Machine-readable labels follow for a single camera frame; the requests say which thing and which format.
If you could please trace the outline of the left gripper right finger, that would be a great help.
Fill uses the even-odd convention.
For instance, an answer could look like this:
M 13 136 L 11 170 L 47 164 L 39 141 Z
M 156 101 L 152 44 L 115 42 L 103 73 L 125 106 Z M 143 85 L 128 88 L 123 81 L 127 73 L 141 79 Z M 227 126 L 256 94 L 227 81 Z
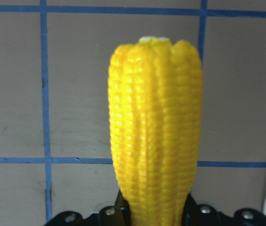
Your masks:
M 183 226 L 266 226 L 266 215 L 251 209 L 242 208 L 227 216 L 208 204 L 197 204 L 188 194 L 182 216 Z

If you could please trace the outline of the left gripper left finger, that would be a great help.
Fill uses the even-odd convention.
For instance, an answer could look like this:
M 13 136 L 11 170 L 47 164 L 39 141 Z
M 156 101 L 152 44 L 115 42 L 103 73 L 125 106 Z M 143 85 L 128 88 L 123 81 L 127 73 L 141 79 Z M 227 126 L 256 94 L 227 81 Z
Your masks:
M 103 207 L 100 211 L 84 218 L 75 211 L 57 214 L 45 225 L 47 226 L 129 226 L 130 210 L 128 202 L 118 192 L 114 205 Z

